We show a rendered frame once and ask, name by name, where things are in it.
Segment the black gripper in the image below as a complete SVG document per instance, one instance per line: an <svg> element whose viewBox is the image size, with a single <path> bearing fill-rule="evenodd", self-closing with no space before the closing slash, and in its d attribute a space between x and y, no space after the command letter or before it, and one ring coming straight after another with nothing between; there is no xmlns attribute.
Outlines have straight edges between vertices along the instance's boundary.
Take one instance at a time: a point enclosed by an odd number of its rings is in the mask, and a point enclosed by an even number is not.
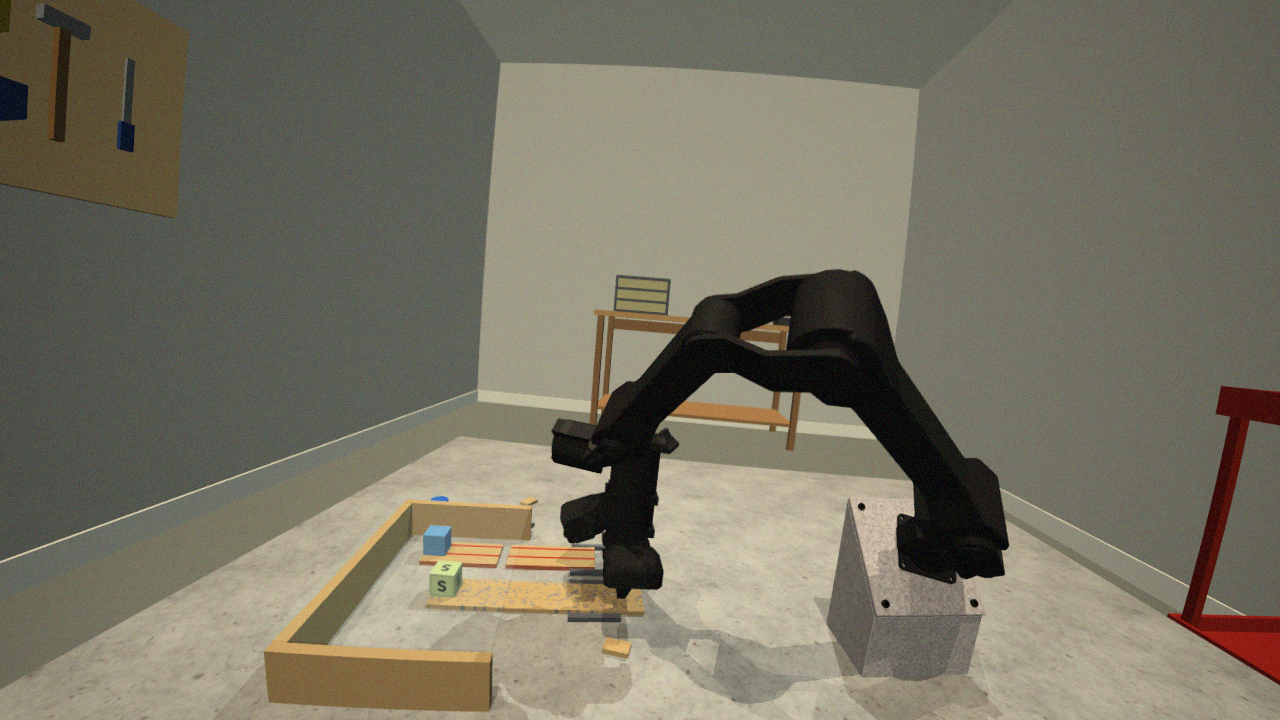
<svg viewBox="0 0 1280 720"><path fill-rule="evenodd" d="M630 591L658 591L663 568L660 553L650 546L654 538L654 507L658 505L657 486L632 489L608 480L608 495L614 503L617 537L605 539L602 533L603 585L616 589L617 598L625 600Z"/></svg>

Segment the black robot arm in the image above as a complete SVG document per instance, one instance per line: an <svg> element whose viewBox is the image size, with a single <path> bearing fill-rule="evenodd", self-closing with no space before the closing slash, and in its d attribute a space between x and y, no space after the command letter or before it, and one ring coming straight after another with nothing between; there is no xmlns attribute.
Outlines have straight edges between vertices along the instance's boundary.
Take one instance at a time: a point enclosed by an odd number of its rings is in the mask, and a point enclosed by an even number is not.
<svg viewBox="0 0 1280 720"><path fill-rule="evenodd" d="M786 350L739 340L781 316L791 316ZM901 570L950 585L957 575L1005 577L998 477L959 452L904 372L876 284L860 272L780 275L707 296L646 372L612 392L596 425L557 419L552 460L599 474L611 466L611 480L626 488L657 486L660 454L678 448L668 428L657 428L716 373L810 392L861 418L913 480L915 516L897 516Z"/></svg>

